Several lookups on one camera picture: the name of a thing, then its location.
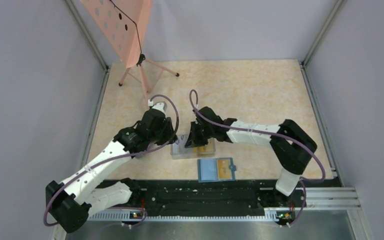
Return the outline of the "silver credit card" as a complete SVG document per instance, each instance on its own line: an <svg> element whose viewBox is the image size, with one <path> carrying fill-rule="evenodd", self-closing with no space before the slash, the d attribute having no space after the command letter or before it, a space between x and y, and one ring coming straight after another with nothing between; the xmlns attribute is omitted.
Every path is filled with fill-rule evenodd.
<svg viewBox="0 0 384 240"><path fill-rule="evenodd" d="M188 137L188 134L177 136L177 141L171 145L173 154L183 154L186 151L185 144L188 140Z"/></svg>

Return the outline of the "blue leather card holder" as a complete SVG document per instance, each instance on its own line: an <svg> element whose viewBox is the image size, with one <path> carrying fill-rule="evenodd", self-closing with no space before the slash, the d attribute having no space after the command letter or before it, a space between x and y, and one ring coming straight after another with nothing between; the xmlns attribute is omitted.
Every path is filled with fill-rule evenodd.
<svg viewBox="0 0 384 240"><path fill-rule="evenodd" d="M200 158L197 160L199 183L232 182L237 167L232 157Z"/></svg>

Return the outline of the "clear plastic card box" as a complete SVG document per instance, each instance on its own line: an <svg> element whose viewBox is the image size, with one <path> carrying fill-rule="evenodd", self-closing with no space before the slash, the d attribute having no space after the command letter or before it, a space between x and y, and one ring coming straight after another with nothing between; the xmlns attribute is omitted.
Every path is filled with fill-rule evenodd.
<svg viewBox="0 0 384 240"><path fill-rule="evenodd" d="M216 145L215 141L213 139L210 139L208 141L208 144L214 145L214 150L216 152ZM197 153L197 147L192 148L186 148L186 151L181 154L173 154L172 145L170 146L170 155L173 160L182 160L182 159L194 159L194 158L206 158L204 156L198 156Z"/></svg>

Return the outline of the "gold credit card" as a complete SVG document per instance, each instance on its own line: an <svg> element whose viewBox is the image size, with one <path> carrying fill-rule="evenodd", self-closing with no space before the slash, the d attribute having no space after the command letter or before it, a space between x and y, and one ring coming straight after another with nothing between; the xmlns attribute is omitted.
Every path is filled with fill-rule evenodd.
<svg viewBox="0 0 384 240"><path fill-rule="evenodd" d="M231 160L229 158L221 158L216 161L217 177L219 180L233 180L234 174L231 169Z"/></svg>
<svg viewBox="0 0 384 240"><path fill-rule="evenodd" d="M197 155L199 157L212 157L215 154L215 147L213 144L207 144L197 147Z"/></svg>

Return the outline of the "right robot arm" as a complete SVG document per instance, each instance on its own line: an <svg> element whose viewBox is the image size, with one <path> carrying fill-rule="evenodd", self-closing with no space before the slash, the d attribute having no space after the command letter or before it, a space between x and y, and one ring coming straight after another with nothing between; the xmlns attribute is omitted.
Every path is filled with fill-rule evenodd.
<svg viewBox="0 0 384 240"><path fill-rule="evenodd" d="M295 121L286 119L278 125L266 125L236 118L222 119L208 106L201 108L195 116L195 121L190 123L185 148L202 147L210 139L270 148L282 166L273 200L279 206L287 206L293 200L293 191L318 148Z"/></svg>

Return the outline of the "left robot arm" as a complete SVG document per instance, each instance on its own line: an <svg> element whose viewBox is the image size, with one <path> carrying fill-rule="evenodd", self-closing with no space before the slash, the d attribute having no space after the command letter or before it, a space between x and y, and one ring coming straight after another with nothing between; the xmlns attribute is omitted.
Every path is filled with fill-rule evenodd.
<svg viewBox="0 0 384 240"><path fill-rule="evenodd" d="M156 152L173 144L180 125L166 115L163 107L154 105L132 126L122 128L107 146L73 175L45 187L45 210L42 221L46 227L61 226L67 233L82 227L88 218L100 211L126 204L134 207L140 193L129 178L105 188L99 185L113 171L138 155Z"/></svg>

